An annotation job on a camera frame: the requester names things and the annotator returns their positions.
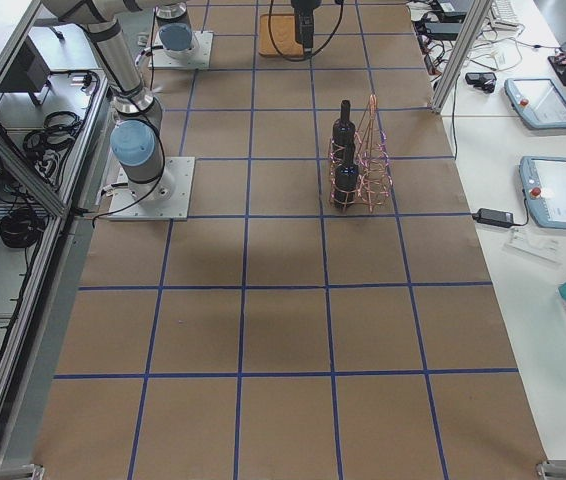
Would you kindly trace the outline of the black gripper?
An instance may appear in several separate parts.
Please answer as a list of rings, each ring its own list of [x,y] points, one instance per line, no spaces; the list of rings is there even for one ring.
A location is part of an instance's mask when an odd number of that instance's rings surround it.
[[[314,41],[313,12],[321,0],[291,0],[295,12],[295,41],[302,46],[304,54],[311,54]]]

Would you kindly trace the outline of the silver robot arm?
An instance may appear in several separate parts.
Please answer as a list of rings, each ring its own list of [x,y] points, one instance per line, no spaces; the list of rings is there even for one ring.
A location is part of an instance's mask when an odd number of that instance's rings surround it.
[[[172,58],[190,55],[197,48],[197,43],[186,3],[159,6],[155,13],[158,38],[166,54]]]
[[[126,45],[118,16],[151,9],[157,15],[163,49],[171,54],[193,46],[194,34],[184,1],[45,1],[57,20],[79,27],[106,74],[113,107],[120,117],[110,147],[128,178],[136,201],[169,191],[165,154],[160,146],[162,107]]]

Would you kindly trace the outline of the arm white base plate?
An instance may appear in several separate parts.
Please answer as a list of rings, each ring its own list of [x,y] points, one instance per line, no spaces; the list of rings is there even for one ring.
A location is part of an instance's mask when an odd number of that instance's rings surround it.
[[[157,186],[130,183],[122,167],[113,191],[108,218],[123,221],[187,220],[196,159],[167,157]]]
[[[152,69],[208,70],[214,33],[212,31],[193,31],[192,44],[187,50],[166,50],[159,33],[153,41]]]

